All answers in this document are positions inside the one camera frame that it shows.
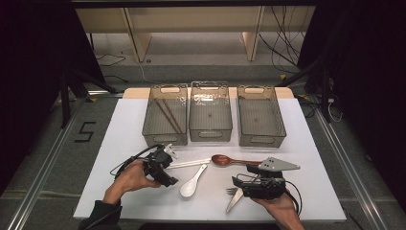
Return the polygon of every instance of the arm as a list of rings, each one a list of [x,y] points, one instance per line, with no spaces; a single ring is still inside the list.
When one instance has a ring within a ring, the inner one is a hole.
[[[287,230],[304,230],[301,221],[295,211],[292,199],[287,194],[272,200],[253,199],[256,203],[262,205],[266,211],[274,217]]]
[[[90,218],[84,219],[81,229],[120,229],[117,222],[120,219],[122,196],[131,191],[143,188],[158,188],[161,184],[146,178],[144,175],[143,162],[134,161],[120,174],[113,184],[105,191],[102,201],[96,200],[95,207]]]

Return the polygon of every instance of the white tabletop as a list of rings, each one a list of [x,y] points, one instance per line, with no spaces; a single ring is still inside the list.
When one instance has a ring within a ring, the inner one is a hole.
[[[235,159],[262,161],[275,157],[300,165],[296,171],[283,172],[283,177],[295,184],[303,199],[302,221],[337,222],[346,219],[337,195],[328,179],[326,169],[316,149],[305,117],[296,99],[279,99],[287,136],[278,149],[242,148],[238,145],[236,100],[231,100],[233,131],[229,143],[194,143],[174,147],[179,155],[173,163],[209,158],[226,154]],[[74,218],[88,218],[95,199],[102,199],[105,189],[113,182],[109,172],[128,157],[147,148],[142,135],[147,109],[147,99],[120,99],[104,136],[99,155],[83,190]],[[166,170],[179,179],[169,187],[143,189],[127,193],[122,198],[122,219],[167,222],[265,222],[272,217],[257,203],[243,197],[234,209],[226,214],[231,200],[227,188],[235,187],[232,176],[248,173],[244,166],[225,168],[213,163],[200,176],[197,190],[191,197],[180,195],[181,186],[197,173],[200,166]],[[298,200],[295,189],[286,187]]]

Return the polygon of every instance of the hand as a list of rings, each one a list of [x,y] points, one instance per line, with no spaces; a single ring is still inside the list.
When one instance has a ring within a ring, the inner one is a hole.
[[[121,197],[130,191],[137,191],[143,188],[159,188],[157,181],[146,178],[142,161],[134,161],[117,177],[113,184],[105,191],[104,203],[117,204]]]
[[[282,194],[281,197],[272,200],[256,198],[253,198],[253,200],[262,205],[266,211],[286,229],[304,229],[298,215],[296,214],[293,200],[289,197],[289,195]]]

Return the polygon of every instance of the gray floor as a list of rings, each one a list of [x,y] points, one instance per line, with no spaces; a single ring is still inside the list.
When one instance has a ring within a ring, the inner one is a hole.
[[[275,34],[264,34],[263,37],[271,44]],[[137,64],[134,61],[127,36],[125,34],[94,34],[95,54],[101,57],[111,54],[121,57],[104,57],[99,60],[101,69],[106,76],[116,76],[125,79],[124,82],[116,77],[106,77],[108,84],[118,88],[148,86],[152,82],[186,82],[196,80],[222,80],[230,85],[238,84],[276,84],[281,81],[281,75],[290,73],[278,70],[297,71],[278,56],[272,56],[263,42],[259,43],[255,61],[248,61],[240,34],[155,34],[147,51],[146,61]],[[300,50],[303,38],[298,35],[295,39],[296,49]],[[280,52],[285,55],[283,44],[277,44]],[[125,60],[109,65],[117,60]],[[305,79],[291,85],[295,94],[303,94]],[[100,90],[88,84],[91,91]],[[120,97],[98,95],[94,100],[75,100],[72,96],[72,108],[76,114],[74,122],[66,132],[66,140],[57,151],[57,158],[50,167],[50,173],[45,177],[40,193],[35,197],[32,209],[27,210],[27,219],[22,222],[23,229],[76,229],[79,220],[72,218],[79,197],[91,172],[94,160],[102,144],[103,136],[108,127],[115,105]],[[303,105],[304,115],[311,109]],[[334,114],[340,110],[332,108]],[[326,129],[321,123],[321,117],[316,115],[307,118],[309,129],[325,164],[333,188],[343,206],[364,229],[376,229],[371,218],[366,214],[363,201],[353,189],[342,162],[337,157],[336,149],[326,136]],[[94,132],[89,142],[78,143],[87,135],[79,134],[83,123],[86,130]],[[14,213],[21,207],[28,191],[38,181],[37,175],[43,168],[49,155],[55,153],[54,142],[63,132],[61,124],[61,105],[59,101],[50,110],[47,125],[41,131],[33,151],[22,162],[8,189],[0,198],[0,229],[7,229]],[[364,150],[358,138],[352,131],[345,116],[341,122],[332,122],[329,126],[340,141],[345,155],[362,184],[365,186],[372,204],[382,217],[386,229],[406,229],[406,216],[401,210],[389,189],[385,186],[373,163],[366,160]],[[305,223],[306,229],[359,229],[355,220],[348,217],[342,223]],[[142,223],[122,220],[123,229],[138,229]]]

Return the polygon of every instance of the translucent plastic bin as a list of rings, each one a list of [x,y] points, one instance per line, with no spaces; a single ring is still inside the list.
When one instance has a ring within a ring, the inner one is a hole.
[[[193,142],[229,142],[233,121],[227,83],[192,82],[189,130]]]
[[[188,86],[152,85],[149,92],[143,136],[149,147],[155,144],[188,144]]]
[[[237,94],[239,145],[280,147],[286,131],[275,88],[241,85]]]

